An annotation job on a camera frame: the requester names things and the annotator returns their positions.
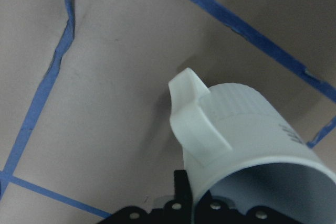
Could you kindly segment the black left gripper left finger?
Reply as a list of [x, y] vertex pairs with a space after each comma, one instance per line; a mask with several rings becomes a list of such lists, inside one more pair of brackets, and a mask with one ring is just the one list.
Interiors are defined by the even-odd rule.
[[186, 170], [174, 171], [173, 215], [177, 223], [192, 222], [193, 196]]

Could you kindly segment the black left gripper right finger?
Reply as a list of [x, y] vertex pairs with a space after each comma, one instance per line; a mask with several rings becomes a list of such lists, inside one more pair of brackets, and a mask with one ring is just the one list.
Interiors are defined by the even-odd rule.
[[195, 223], [196, 224], [211, 224], [214, 223], [213, 211], [211, 208], [211, 203], [213, 202], [213, 197], [211, 192], [208, 190], [202, 198], [199, 200], [195, 207]]

